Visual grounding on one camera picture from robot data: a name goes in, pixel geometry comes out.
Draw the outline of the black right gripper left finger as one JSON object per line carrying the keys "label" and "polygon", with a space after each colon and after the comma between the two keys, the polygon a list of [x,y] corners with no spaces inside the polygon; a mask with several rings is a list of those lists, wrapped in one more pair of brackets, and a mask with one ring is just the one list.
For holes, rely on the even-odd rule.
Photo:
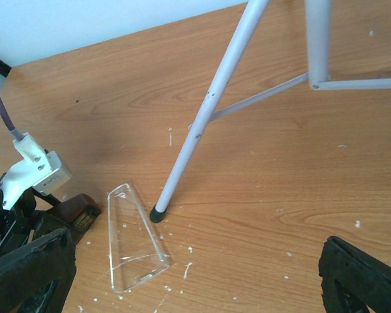
{"label": "black right gripper left finger", "polygon": [[76,247],[60,228],[0,257],[0,312],[62,312]]}

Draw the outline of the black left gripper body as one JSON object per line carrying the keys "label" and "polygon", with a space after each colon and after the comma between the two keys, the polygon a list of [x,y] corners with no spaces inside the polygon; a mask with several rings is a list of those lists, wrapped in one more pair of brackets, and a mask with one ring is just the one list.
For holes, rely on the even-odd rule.
{"label": "black left gripper body", "polygon": [[9,210],[6,210],[3,208],[7,202],[1,190],[2,185],[3,180],[0,179],[0,257],[44,234],[44,212],[36,209],[37,198],[52,207],[61,203],[54,195],[42,195],[31,187],[22,193]]}

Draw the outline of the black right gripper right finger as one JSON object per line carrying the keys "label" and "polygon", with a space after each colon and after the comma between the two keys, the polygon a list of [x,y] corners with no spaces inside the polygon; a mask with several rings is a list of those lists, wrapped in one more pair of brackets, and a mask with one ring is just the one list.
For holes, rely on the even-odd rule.
{"label": "black right gripper right finger", "polygon": [[391,267],[330,236],[319,259],[326,312],[391,312]]}

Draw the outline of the brown wooden metronome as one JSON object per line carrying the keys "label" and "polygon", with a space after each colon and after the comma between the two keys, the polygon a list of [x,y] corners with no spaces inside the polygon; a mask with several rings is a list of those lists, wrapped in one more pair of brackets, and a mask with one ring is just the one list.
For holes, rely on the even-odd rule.
{"label": "brown wooden metronome", "polygon": [[66,228],[77,245],[100,214],[101,209],[90,196],[78,194],[47,211],[38,211],[34,239]]}

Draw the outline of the clear acrylic metronome cover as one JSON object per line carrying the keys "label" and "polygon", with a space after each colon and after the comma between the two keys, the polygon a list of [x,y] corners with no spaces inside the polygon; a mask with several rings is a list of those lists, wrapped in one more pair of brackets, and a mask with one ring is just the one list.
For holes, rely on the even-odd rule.
{"label": "clear acrylic metronome cover", "polygon": [[126,293],[169,269],[169,257],[131,185],[114,188],[107,204],[111,288]]}

